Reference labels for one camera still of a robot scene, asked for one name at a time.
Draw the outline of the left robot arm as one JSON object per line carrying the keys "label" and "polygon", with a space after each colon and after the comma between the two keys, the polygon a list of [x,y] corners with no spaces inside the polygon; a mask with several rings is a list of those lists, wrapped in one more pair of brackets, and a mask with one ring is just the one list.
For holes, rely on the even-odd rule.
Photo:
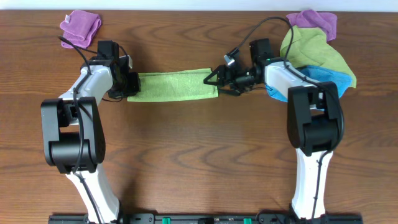
{"label": "left robot arm", "polygon": [[49,223],[129,223],[121,202],[113,193],[103,161],[106,142],[99,104],[119,102],[141,90],[132,59],[112,40],[101,40],[94,57],[84,58],[80,76],[58,98],[40,106],[44,155],[48,165],[74,184],[88,213],[51,215]]}

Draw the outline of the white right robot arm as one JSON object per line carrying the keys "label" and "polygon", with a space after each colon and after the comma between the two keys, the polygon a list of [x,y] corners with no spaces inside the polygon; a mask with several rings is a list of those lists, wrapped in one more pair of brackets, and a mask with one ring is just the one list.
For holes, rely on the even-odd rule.
{"label": "white right robot arm", "polygon": [[204,78],[207,85],[239,96],[257,84],[287,99],[287,135],[297,155],[297,180],[290,204],[295,223],[326,223],[324,192],[328,164],[343,135],[343,113],[333,82],[305,76],[290,62],[275,57],[269,39],[249,44],[252,67],[242,69],[232,50],[226,63]]}

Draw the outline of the bright green cloth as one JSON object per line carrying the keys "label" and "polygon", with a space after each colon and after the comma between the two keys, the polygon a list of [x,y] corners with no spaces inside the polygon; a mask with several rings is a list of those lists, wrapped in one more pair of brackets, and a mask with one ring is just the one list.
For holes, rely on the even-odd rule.
{"label": "bright green cloth", "polygon": [[141,73],[141,90],[127,98],[129,102],[157,103],[170,101],[202,100],[218,97],[218,89],[204,84],[211,74],[210,68],[179,72]]}

